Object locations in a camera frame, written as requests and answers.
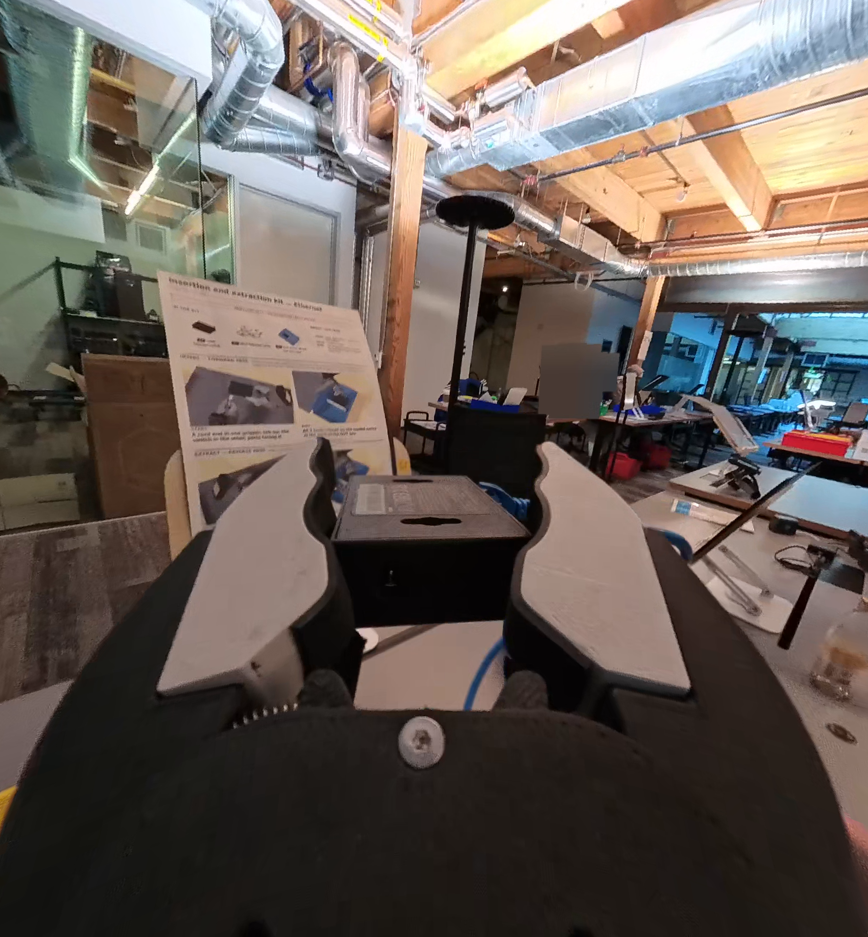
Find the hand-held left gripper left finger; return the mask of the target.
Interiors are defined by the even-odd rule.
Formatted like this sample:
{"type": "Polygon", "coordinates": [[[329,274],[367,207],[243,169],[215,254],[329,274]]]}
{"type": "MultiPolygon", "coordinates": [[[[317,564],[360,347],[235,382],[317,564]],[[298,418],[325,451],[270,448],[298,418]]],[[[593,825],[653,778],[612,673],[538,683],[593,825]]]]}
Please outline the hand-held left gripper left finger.
{"type": "Polygon", "coordinates": [[[239,686],[253,703],[283,707],[311,673],[332,671],[354,697],[363,639],[331,543],[334,486],[332,447],[318,438],[280,456],[222,513],[160,695],[239,686]]]}

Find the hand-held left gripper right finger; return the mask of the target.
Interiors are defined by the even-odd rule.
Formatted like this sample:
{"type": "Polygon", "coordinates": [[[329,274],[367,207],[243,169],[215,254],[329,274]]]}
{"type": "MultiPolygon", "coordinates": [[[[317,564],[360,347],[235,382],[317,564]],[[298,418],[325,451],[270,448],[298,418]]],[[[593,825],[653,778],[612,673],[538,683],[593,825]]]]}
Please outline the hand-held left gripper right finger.
{"type": "Polygon", "coordinates": [[[512,668],[538,674],[551,707],[597,707],[615,690],[685,699],[692,681],[642,523],[556,444],[537,456],[537,527],[503,621],[512,668]]]}

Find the black network switch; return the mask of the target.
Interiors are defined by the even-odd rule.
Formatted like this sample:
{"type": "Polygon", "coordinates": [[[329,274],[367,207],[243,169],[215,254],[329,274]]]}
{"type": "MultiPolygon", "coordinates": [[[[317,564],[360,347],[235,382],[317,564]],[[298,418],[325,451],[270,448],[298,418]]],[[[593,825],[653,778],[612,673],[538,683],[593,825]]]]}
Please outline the black network switch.
{"type": "Polygon", "coordinates": [[[351,480],[332,542],[358,628],[504,617],[532,533],[463,476],[351,480]]]}

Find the brown cardboard panel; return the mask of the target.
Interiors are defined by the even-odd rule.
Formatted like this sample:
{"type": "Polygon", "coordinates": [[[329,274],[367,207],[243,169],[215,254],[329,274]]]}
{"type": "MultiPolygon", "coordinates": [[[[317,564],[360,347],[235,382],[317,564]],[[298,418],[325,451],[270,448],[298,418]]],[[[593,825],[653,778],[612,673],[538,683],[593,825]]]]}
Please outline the brown cardboard panel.
{"type": "Polygon", "coordinates": [[[165,468],[180,446],[169,361],[99,354],[81,361],[104,516],[164,510],[165,468]]]}

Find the printed instruction sheet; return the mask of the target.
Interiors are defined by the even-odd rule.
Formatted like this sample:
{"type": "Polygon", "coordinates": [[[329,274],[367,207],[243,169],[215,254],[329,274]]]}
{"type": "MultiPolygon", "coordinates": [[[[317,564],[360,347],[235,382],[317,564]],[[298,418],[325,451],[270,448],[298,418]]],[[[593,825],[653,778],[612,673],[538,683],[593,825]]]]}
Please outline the printed instruction sheet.
{"type": "Polygon", "coordinates": [[[158,279],[192,533],[315,439],[333,451],[334,502],[353,479],[393,475],[376,363],[355,310],[158,279]]]}

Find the glass bottle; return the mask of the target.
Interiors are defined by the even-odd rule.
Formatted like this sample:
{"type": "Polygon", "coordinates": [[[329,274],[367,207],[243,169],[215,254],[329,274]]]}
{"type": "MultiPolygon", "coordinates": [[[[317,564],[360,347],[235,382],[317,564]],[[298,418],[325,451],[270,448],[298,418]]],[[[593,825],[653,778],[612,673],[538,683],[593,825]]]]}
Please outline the glass bottle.
{"type": "Polygon", "coordinates": [[[808,680],[819,693],[839,703],[852,698],[854,681],[868,672],[868,597],[827,631],[808,680]]]}

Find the black shelf rack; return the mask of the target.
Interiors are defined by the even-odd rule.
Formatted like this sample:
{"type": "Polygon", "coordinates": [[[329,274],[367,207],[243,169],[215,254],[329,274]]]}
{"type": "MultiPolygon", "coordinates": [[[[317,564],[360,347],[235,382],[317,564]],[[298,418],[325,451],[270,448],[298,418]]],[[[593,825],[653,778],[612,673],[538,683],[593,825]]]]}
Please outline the black shelf rack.
{"type": "Polygon", "coordinates": [[[97,250],[90,264],[55,257],[53,281],[74,365],[84,355],[167,359],[159,299],[146,296],[158,286],[154,276],[134,272],[129,257],[97,250]]]}

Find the wooden column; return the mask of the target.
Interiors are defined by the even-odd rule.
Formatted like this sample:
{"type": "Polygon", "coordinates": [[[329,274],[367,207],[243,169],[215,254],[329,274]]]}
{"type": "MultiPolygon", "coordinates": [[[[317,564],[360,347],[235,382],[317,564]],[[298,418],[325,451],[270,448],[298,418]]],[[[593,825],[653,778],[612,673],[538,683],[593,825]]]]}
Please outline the wooden column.
{"type": "Polygon", "coordinates": [[[385,280],[384,334],[379,385],[388,438],[402,425],[403,399],[412,317],[415,267],[424,172],[428,146],[423,137],[398,120],[388,221],[388,269],[385,280]]]}

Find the black pole lamp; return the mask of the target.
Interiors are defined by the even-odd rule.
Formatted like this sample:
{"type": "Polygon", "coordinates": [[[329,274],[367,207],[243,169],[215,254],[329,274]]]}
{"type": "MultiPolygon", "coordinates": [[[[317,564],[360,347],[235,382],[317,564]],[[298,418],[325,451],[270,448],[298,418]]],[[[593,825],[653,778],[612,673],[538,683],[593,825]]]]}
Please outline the black pole lamp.
{"type": "Polygon", "coordinates": [[[448,469],[452,433],[456,428],[455,412],[458,407],[465,336],[472,298],[477,235],[481,231],[493,231],[511,225],[515,219],[515,212],[509,204],[497,196],[466,192],[441,200],[437,205],[436,215],[440,221],[456,228],[464,228],[467,233],[449,383],[446,438],[443,444],[443,466],[448,469]]]}

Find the black handled tool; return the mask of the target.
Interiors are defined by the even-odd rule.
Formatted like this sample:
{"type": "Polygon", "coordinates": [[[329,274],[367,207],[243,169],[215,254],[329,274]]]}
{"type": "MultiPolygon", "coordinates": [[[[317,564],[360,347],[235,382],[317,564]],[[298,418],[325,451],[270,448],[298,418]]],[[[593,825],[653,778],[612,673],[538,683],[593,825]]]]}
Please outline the black handled tool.
{"type": "Polygon", "coordinates": [[[782,566],[797,571],[804,576],[804,583],[799,597],[794,603],[777,641],[777,646],[782,650],[791,649],[811,601],[815,586],[821,574],[832,566],[838,555],[836,548],[821,545],[808,545],[805,548],[805,553],[807,554],[805,560],[776,555],[777,561],[782,566]]]}

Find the silver round air duct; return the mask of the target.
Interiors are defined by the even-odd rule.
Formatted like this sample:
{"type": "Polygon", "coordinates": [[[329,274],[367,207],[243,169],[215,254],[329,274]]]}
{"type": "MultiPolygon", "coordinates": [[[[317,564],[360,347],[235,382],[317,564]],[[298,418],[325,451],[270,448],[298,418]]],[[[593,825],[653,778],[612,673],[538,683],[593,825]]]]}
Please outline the silver round air duct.
{"type": "Polygon", "coordinates": [[[283,26],[270,2],[193,1],[191,6],[210,18],[215,31],[237,38],[232,54],[218,61],[202,110],[201,126],[210,143],[269,157],[332,151],[364,183],[390,176],[390,151],[370,137],[369,87],[352,44],[393,69],[406,64],[403,33],[393,14],[369,2],[296,2],[339,38],[328,55],[333,107],[326,117],[274,84],[285,48],[283,26]]]}

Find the foil wrapped rectangular duct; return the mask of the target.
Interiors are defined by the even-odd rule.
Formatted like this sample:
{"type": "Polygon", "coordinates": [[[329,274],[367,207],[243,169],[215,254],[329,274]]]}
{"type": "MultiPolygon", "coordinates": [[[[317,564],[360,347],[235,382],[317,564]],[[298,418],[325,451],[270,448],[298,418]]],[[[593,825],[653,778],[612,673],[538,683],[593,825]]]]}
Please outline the foil wrapped rectangular duct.
{"type": "Polygon", "coordinates": [[[523,92],[426,170],[512,170],[864,59],[868,1],[721,3],[523,92]]]}

